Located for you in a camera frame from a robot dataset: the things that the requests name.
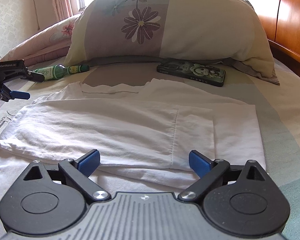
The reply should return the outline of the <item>white printed t-shirt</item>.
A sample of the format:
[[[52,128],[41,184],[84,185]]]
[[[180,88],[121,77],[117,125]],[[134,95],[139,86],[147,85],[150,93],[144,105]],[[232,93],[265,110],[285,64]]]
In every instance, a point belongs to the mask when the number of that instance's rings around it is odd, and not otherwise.
[[[254,105],[158,79],[71,83],[23,107],[1,133],[0,149],[50,163],[97,149],[103,171],[176,189],[196,178],[192,150],[234,165],[266,164]]]

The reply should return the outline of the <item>green glass bottle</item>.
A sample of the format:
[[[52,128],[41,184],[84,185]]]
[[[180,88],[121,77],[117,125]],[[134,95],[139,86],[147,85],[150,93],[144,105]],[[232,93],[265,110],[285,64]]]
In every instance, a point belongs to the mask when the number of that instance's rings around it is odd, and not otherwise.
[[[59,80],[67,75],[88,72],[89,70],[90,67],[86,64],[75,65],[70,67],[65,67],[64,65],[58,64],[55,66],[38,68],[34,70],[34,72],[43,74],[45,77],[45,81],[50,81]]]

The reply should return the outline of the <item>pink folded quilt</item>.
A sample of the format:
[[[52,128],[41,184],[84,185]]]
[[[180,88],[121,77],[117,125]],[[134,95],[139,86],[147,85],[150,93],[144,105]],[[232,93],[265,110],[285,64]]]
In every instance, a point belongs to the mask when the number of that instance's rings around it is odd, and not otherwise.
[[[71,16],[40,31],[11,49],[0,61],[23,60],[25,66],[29,67],[65,56],[78,18],[79,14]]]

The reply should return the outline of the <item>green cartoon phone case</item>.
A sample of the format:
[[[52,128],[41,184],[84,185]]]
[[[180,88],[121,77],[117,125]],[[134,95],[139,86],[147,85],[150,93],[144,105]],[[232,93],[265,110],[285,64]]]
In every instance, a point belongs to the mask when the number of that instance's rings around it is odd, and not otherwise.
[[[214,66],[176,59],[165,59],[162,61],[157,66],[157,72],[206,83],[216,87],[223,87],[226,75],[225,70]]]

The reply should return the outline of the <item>floral beige pillow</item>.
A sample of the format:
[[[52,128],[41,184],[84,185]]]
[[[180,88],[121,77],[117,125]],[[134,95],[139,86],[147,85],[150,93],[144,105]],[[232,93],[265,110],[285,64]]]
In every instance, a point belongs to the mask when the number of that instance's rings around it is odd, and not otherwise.
[[[166,58],[220,62],[279,83],[266,32],[244,0],[93,0],[64,63]]]

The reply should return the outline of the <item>orange wooden headboard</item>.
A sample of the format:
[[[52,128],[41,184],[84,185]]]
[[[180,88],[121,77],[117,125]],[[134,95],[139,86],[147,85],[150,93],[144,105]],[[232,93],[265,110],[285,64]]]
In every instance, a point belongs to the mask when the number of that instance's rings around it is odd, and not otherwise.
[[[267,34],[275,59],[300,77],[300,0],[247,0]]]

